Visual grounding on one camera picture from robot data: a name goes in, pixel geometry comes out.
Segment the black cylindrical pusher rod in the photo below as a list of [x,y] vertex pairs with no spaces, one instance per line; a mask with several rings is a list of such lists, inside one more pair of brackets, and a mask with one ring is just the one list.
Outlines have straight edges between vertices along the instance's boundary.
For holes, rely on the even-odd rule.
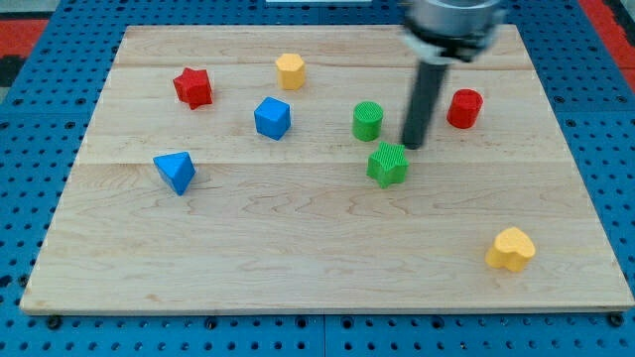
[[401,130],[401,143],[409,150],[420,149],[425,143],[446,71],[446,64],[419,62]]

